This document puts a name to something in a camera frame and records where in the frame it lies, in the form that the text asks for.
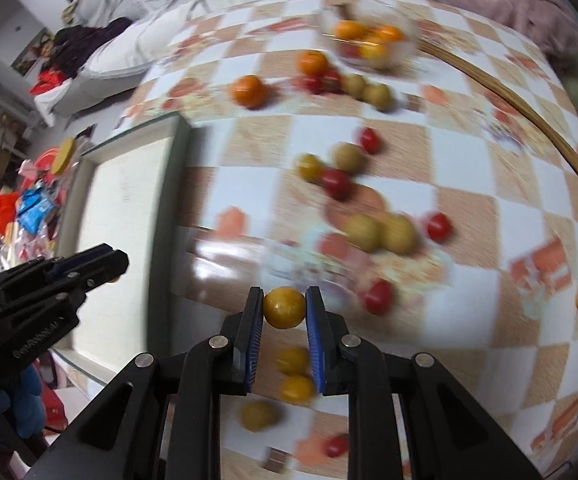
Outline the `blue gloved left hand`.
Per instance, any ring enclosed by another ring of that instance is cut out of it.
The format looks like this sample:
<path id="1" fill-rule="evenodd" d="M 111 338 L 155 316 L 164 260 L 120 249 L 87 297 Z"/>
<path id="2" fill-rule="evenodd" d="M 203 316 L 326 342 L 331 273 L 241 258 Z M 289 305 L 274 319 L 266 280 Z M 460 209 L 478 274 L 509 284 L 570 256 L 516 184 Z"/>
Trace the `blue gloved left hand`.
<path id="1" fill-rule="evenodd" d="M 22 439 L 40 434 L 45 427 L 43 384 L 34 365 L 30 365 L 21 373 L 19 387 L 15 393 L 9 396 L 8 393 L 0 391 L 0 415 L 12 410 L 16 433 Z M 4 435 L 1 432 L 0 444 L 4 444 Z"/>

